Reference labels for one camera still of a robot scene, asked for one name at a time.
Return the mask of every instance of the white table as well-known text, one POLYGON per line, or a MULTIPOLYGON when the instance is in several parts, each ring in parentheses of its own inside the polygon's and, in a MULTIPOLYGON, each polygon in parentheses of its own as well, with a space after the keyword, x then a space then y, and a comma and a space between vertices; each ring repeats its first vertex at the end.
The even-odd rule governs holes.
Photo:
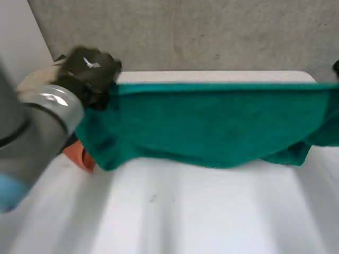
MULTIPOLYGON (((300 71, 124 72, 120 82, 310 81, 300 71)), ((83 172, 56 158, 0 217, 0 253, 337 253, 339 149, 302 167, 261 160, 224 170, 140 158, 83 172)))

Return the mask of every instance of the orange object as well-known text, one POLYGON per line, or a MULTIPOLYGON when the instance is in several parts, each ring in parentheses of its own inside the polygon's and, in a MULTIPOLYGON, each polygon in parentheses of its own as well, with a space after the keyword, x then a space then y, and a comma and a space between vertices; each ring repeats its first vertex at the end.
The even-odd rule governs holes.
POLYGON ((93 173, 95 166, 94 159, 85 151, 80 141, 75 142, 71 146, 65 148, 63 153, 73 161, 77 166, 89 173, 93 173))

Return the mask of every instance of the concrete wall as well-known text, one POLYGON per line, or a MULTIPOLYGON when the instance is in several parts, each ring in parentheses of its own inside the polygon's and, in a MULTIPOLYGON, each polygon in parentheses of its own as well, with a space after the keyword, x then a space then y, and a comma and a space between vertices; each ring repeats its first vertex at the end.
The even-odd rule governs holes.
POLYGON ((305 70, 334 81, 335 0, 29 0, 52 56, 97 46, 125 70, 305 70))

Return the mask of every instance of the green towel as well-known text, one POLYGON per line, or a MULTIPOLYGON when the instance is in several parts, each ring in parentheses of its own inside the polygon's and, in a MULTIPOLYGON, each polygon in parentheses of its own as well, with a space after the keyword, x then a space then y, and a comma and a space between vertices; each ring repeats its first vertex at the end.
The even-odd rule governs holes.
POLYGON ((76 134, 105 170, 137 157, 217 168, 257 158, 301 165, 313 144, 339 145, 339 86, 119 85, 106 111, 86 110, 76 134))

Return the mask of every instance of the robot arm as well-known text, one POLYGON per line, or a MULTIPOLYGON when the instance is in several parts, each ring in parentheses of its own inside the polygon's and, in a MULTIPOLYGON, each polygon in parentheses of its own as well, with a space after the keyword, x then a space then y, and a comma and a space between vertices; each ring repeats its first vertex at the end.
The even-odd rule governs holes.
POLYGON ((24 199, 84 117, 85 107, 105 108, 107 90, 120 71, 121 63, 108 54, 77 48, 57 80, 27 103, 16 99, 0 73, 0 212, 24 199))

